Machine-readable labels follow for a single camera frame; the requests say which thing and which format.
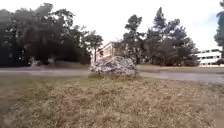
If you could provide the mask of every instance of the tree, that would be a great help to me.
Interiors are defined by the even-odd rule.
[[[157,11],[153,23],[154,23],[153,29],[160,34],[160,39],[162,42],[164,39],[164,31],[166,27],[166,19],[163,14],[162,7],[160,7],[159,10]]]
[[[94,62],[96,62],[97,49],[102,45],[103,38],[100,35],[96,35],[95,31],[92,31],[86,36],[85,40],[89,42],[90,49],[94,50]]]
[[[224,0],[220,2],[220,6],[224,9]],[[218,29],[214,36],[218,46],[222,47],[222,58],[224,58],[224,11],[217,14],[218,17]]]
[[[136,64],[140,63],[141,46],[143,45],[142,37],[144,34],[138,32],[138,27],[140,26],[141,22],[142,17],[132,15],[128,19],[128,24],[125,25],[125,28],[128,30],[128,32],[123,35],[122,41],[123,43],[127,44],[127,53],[130,58],[135,58]]]
[[[159,8],[153,23],[153,27],[148,29],[144,39],[143,57],[147,61],[167,66],[196,61],[193,54],[195,44],[191,38],[187,37],[179,19],[166,23],[162,8]]]
[[[93,43],[90,46],[86,41],[89,32],[85,27],[73,25],[72,12],[66,9],[52,12],[52,8],[52,4],[44,3],[36,10],[21,8],[14,13],[0,10],[0,49],[4,49],[1,50],[3,58],[8,59],[9,63],[24,58],[34,58],[44,64],[50,58],[90,62],[89,48],[95,46]],[[97,35],[94,39],[99,41],[102,37]]]

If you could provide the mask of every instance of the rock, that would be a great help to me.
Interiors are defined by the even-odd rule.
[[[107,75],[135,75],[136,68],[129,58],[114,56],[98,60],[90,66],[90,71],[96,74]]]

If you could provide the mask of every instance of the field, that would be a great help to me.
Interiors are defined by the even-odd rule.
[[[222,128],[224,87],[138,78],[1,77],[1,128]]]

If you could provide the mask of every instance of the white building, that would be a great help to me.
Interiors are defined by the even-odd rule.
[[[198,61],[201,67],[215,67],[215,62],[221,59],[220,49],[203,50],[197,53]]]
[[[102,58],[107,58],[107,57],[112,57],[114,56],[115,53],[115,48],[114,48],[114,44],[116,42],[109,42],[106,45],[102,46],[101,49],[103,50],[103,55],[100,55],[99,52],[96,53],[96,61]],[[94,51],[92,52],[91,55],[91,63],[94,62]]]

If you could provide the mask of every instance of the dry grass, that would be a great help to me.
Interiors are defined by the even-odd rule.
[[[1,78],[0,127],[214,128],[223,96],[222,85],[152,78]]]

